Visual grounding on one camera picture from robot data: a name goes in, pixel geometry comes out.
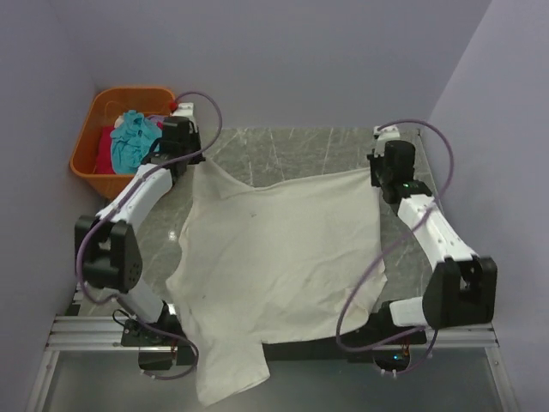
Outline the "white t shirt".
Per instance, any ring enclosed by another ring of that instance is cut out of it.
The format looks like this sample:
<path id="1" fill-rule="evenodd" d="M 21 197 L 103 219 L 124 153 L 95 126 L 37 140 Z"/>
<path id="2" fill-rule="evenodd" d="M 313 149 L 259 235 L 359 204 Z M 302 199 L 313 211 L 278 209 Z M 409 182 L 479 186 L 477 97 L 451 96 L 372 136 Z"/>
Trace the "white t shirt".
<path id="1" fill-rule="evenodd" d="M 193 174 L 182 257 L 166 287 L 197 346 L 204 406 L 270 376 L 264 344 L 363 326 L 387 278 L 379 195 L 366 168 L 246 185 L 212 161 Z"/>

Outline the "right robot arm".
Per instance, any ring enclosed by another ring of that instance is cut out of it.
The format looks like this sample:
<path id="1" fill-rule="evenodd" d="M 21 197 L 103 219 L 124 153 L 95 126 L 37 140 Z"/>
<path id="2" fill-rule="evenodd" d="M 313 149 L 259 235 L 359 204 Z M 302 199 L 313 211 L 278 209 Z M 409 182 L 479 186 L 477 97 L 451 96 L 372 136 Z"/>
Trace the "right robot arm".
<path id="1" fill-rule="evenodd" d="M 493 319 L 498 267 L 479 256 L 447 222 L 426 183 L 414 178 L 415 147 L 401 139 L 383 139 L 367 155 L 371 184 L 419 242 L 432 275 L 425 292 L 385 302 L 381 313 L 397 328 L 434 330 Z"/>

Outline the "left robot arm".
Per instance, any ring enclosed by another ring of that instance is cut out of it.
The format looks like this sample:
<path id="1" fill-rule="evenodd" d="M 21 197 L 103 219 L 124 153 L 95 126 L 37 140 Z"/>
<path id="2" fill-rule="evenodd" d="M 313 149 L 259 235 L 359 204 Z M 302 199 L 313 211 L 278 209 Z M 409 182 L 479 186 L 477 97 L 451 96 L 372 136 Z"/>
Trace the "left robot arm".
<path id="1" fill-rule="evenodd" d="M 75 275 L 83 295 L 95 305 L 117 302 L 130 318 L 153 327 L 171 318 L 167 303 L 142 279 L 136 232 L 154 205 L 188 165 L 204 160 L 198 127 L 188 116 L 170 116 L 132 180 L 94 216 L 75 224 Z"/>

